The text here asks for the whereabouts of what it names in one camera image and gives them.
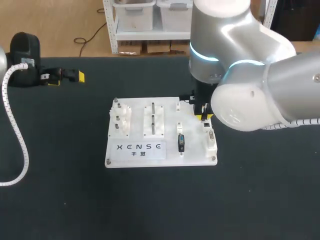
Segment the screw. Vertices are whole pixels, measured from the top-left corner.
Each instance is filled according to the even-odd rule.
[[[314,75],[314,76],[313,76],[313,80],[314,80],[316,83],[320,83],[320,73]]]

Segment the white plastic base plate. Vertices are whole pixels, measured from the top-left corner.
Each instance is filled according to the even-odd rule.
[[[192,105],[184,101],[179,102],[178,97],[120,98],[117,101],[117,104],[126,105],[131,109],[130,129],[128,136],[127,134],[115,135],[115,122],[110,120],[105,155],[107,168],[214,166],[217,164],[218,149],[214,131],[211,127],[204,127],[204,124],[194,116]],[[146,134],[145,124],[146,121],[148,124],[151,123],[148,114],[152,119],[150,110],[152,103],[156,109],[154,137],[150,133]],[[163,118],[163,125],[158,117]],[[178,132],[181,132],[181,126],[185,139],[183,154],[178,149]],[[210,143],[208,143],[209,130],[211,130],[211,139],[212,136],[214,138]]]

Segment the metal shelf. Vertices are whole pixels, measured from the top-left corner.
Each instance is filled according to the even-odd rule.
[[[118,53],[118,41],[142,41],[142,40],[188,40],[190,32],[163,31],[160,11],[153,14],[152,31],[122,31],[118,27],[119,19],[114,18],[113,0],[103,0],[105,19],[107,23],[110,46],[113,54]],[[271,27],[278,0],[269,0],[263,25]]]
[[[154,8],[153,30],[151,31],[122,31],[116,18],[114,24],[117,26],[116,39],[118,41],[138,41],[138,40],[189,40],[190,32],[170,32],[163,31],[160,9]]]

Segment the black table surface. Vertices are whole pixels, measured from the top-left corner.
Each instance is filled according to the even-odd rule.
[[[176,97],[185,57],[46,58],[86,83],[8,89],[29,151],[0,188],[1,240],[320,239],[320,127],[240,132],[214,119],[218,165],[105,168],[114,97]],[[0,111],[0,181],[22,152]]]

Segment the wooden floor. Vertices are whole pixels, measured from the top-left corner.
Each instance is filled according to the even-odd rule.
[[[0,3],[0,46],[9,51],[15,33],[36,35],[42,57],[77,57],[81,44],[74,38],[89,39],[106,22],[97,13],[103,0],[2,0]],[[319,51],[320,41],[295,42],[297,52]],[[83,57],[116,57],[112,54],[107,27],[87,44]]]

